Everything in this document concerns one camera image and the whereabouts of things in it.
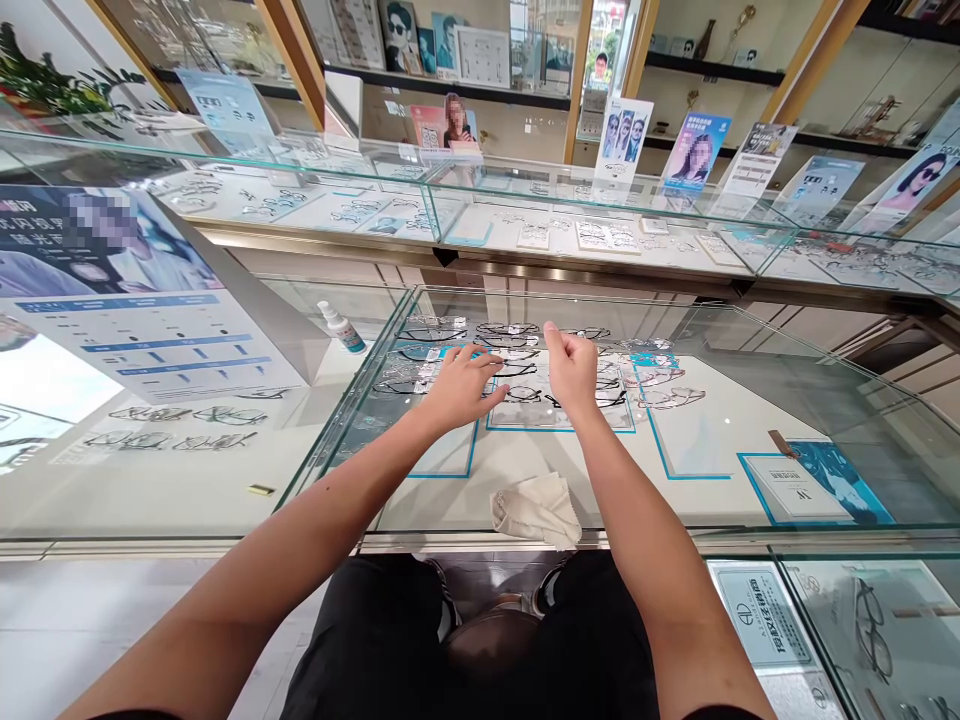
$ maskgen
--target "sign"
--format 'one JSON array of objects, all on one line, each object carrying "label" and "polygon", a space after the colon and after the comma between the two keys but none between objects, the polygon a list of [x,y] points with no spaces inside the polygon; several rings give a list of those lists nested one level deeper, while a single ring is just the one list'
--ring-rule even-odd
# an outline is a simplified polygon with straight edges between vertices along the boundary
[{"label": "sign", "polygon": [[960,147],[955,145],[924,145],[895,173],[857,203],[838,230],[864,235],[889,230],[926,200],[957,164],[958,155]]},{"label": "sign", "polygon": [[688,113],[663,169],[663,184],[702,190],[729,130],[730,118]]},{"label": "sign", "polygon": [[263,99],[248,78],[200,70],[177,70],[184,90],[197,106],[200,117],[211,130],[274,135]]},{"label": "sign", "polygon": [[714,577],[755,669],[815,666],[773,570],[720,568]]},{"label": "sign", "polygon": [[596,177],[628,182],[633,179],[652,114],[653,103],[645,100],[611,98],[607,102]]},{"label": "sign", "polygon": [[720,192],[760,197],[797,134],[795,125],[754,123],[720,179]]},{"label": "sign", "polygon": [[329,343],[132,190],[0,189],[0,312],[155,403],[302,387],[305,343]]},{"label": "sign", "polygon": [[774,208],[799,225],[816,223],[843,199],[865,165],[816,155],[783,188]]}]

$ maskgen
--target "beige cloth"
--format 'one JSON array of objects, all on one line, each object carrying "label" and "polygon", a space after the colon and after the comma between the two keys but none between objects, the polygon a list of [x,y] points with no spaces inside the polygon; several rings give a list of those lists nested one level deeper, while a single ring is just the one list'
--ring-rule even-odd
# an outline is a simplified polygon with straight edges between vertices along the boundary
[{"label": "beige cloth", "polygon": [[548,542],[573,550],[582,528],[570,502],[570,487],[559,473],[530,478],[490,496],[493,529],[504,535]]}]

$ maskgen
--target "sunglasses poster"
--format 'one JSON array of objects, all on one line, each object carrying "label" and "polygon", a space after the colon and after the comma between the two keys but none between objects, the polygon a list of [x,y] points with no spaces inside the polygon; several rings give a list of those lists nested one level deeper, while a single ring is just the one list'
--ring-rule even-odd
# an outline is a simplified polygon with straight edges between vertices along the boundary
[{"label": "sunglasses poster", "polygon": [[149,402],[302,387],[254,319],[271,291],[237,296],[211,264],[246,275],[145,192],[0,190],[0,313]]}]

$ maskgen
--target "hand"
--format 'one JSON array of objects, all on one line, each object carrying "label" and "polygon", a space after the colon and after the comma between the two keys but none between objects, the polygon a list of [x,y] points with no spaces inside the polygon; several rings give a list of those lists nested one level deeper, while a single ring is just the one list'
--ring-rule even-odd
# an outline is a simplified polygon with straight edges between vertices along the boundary
[{"label": "hand", "polygon": [[480,345],[450,348],[430,392],[412,411],[438,436],[483,417],[503,402],[509,385],[498,385],[489,397],[483,388],[503,369],[503,358]]},{"label": "hand", "polygon": [[550,351],[550,390],[567,415],[597,409],[597,346],[547,322],[543,336]]}]

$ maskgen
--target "wooden frame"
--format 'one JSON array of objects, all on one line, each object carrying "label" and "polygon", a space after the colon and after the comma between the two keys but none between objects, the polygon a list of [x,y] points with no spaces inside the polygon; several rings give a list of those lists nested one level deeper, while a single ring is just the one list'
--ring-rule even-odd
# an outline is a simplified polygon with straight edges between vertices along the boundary
[{"label": "wooden frame", "polygon": [[107,30],[110,31],[110,34],[113,35],[113,39],[117,41],[120,47],[123,48],[124,52],[130,56],[134,64],[137,66],[137,69],[140,71],[140,74],[143,75],[147,82],[149,82],[153,89],[157,91],[157,94],[160,98],[170,106],[171,110],[183,110],[180,103],[177,101],[176,96],[170,92],[170,88],[167,87],[166,83],[161,82],[161,80],[154,74],[153,68],[150,63],[147,61],[147,58],[140,52],[140,48],[136,46],[130,36],[127,34],[127,31],[123,29],[123,26],[117,22],[117,19],[114,17],[113,13],[110,12],[101,2],[101,0],[87,0],[87,5],[93,10],[94,14],[100,19],[100,22],[104,24]]},{"label": "wooden frame", "polygon": [[587,42],[593,22],[593,0],[583,0],[580,5],[580,24],[577,26],[577,55],[573,61],[573,77],[570,78],[570,110],[567,113],[567,135],[563,143],[563,162],[573,162],[573,150],[577,142],[577,125],[580,121],[580,100],[583,95],[583,76],[587,70]]},{"label": "wooden frame", "polygon": [[[835,0],[824,0],[825,5],[828,2],[835,2]],[[825,30],[820,36],[819,42],[806,59],[795,81],[789,87],[789,91],[777,108],[776,113],[773,114],[773,122],[786,125],[792,125],[796,122],[810,96],[813,95],[823,76],[837,59],[837,55],[840,54],[844,43],[847,42],[847,38],[850,37],[850,33],[857,26],[857,21],[869,4],[870,0],[840,0],[839,7],[833,13],[832,19],[829,22],[824,21]],[[821,19],[821,14],[822,8],[821,13],[817,14],[818,20]]]},{"label": "wooden frame", "polygon": [[640,10],[640,20],[637,22],[637,32],[634,35],[630,53],[630,63],[627,65],[627,77],[623,81],[622,97],[635,98],[640,93],[640,76],[647,64],[650,36],[653,35],[653,28],[657,24],[658,12],[660,12],[660,0],[643,0],[643,8]]},{"label": "wooden frame", "polygon": [[322,133],[327,98],[323,62],[299,6],[295,0],[255,0],[255,3],[311,122]]}]

